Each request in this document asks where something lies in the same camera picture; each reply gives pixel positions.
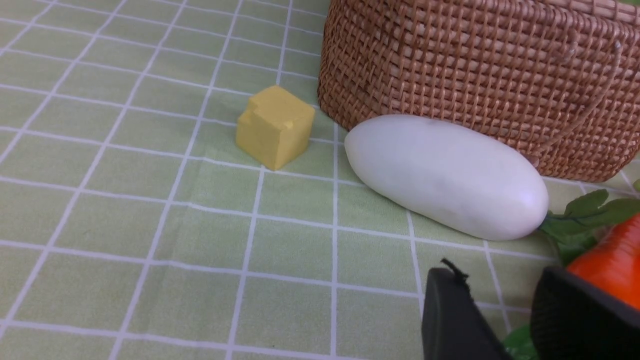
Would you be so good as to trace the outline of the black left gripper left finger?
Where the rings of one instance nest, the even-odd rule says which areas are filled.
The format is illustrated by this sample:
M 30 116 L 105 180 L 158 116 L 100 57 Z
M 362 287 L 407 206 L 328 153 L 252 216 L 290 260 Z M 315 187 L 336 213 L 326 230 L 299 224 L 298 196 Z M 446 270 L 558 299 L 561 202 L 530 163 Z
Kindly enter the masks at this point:
M 422 315 L 425 360 L 510 360 L 471 295 L 469 277 L 450 260 L 428 271 Z

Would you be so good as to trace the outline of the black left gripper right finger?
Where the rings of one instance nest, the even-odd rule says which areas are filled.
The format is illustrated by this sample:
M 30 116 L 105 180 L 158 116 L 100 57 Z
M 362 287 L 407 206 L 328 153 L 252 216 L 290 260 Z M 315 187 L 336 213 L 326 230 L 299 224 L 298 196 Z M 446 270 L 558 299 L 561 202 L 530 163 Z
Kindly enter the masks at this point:
M 541 360 L 637 360 L 640 313 L 559 266 L 535 287 L 530 337 Z

